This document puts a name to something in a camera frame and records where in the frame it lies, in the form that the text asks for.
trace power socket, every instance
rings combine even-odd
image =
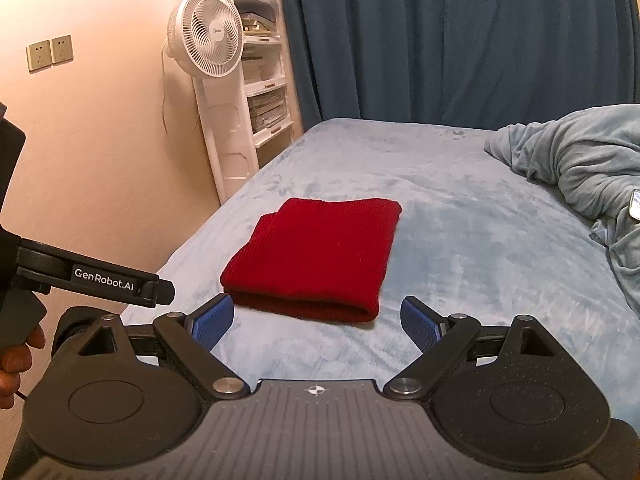
[[[71,45],[71,36],[60,36],[51,40],[51,53],[53,54],[53,63],[62,63],[63,61],[71,61],[74,58],[74,48]]]
[[[51,66],[51,47],[48,40],[27,47],[27,64],[30,72]]]

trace fan grille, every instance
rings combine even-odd
[[[174,9],[167,38],[172,52],[180,41],[189,60],[175,56],[186,72],[202,77],[222,77],[229,74],[242,56],[242,20],[231,0],[187,0]]]

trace blue gripper pad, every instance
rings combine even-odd
[[[442,338],[446,323],[445,317],[440,316],[413,296],[407,296],[402,300],[400,324],[422,353]]]
[[[234,302],[228,294],[219,294],[186,316],[185,330],[211,352],[234,321]]]

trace blue curtain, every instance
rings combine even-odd
[[[640,96],[636,0],[282,0],[305,129],[497,129]]]

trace metal screw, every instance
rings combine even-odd
[[[236,394],[244,388],[244,383],[236,377],[223,377],[213,383],[219,394]]]
[[[408,396],[418,393],[422,384],[418,379],[398,377],[389,383],[389,389],[399,396]]]

